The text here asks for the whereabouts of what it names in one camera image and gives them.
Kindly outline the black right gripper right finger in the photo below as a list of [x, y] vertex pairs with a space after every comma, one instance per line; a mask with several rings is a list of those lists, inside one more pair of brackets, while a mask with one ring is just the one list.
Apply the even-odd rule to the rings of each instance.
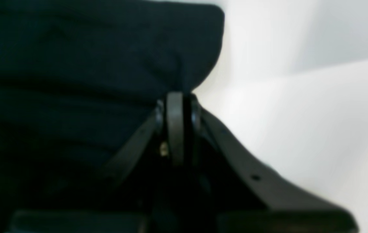
[[184, 96], [186, 164], [207, 181], [218, 233], [357, 233], [345, 208], [255, 158], [194, 94]]

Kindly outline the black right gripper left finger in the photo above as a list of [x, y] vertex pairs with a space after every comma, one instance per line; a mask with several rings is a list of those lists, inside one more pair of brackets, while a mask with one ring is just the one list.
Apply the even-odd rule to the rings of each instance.
[[[133, 187], [149, 174], [139, 174], [138, 165], [156, 136], [172, 164], [184, 164], [184, 95], [170, 92], [123, 147], [99, 171], [97, 184], [107, 192]], [[95, 211], [17, 211], [9, 224], [10, 233], [151, 233], [151, 217], [141, 212], [101, 213]]]

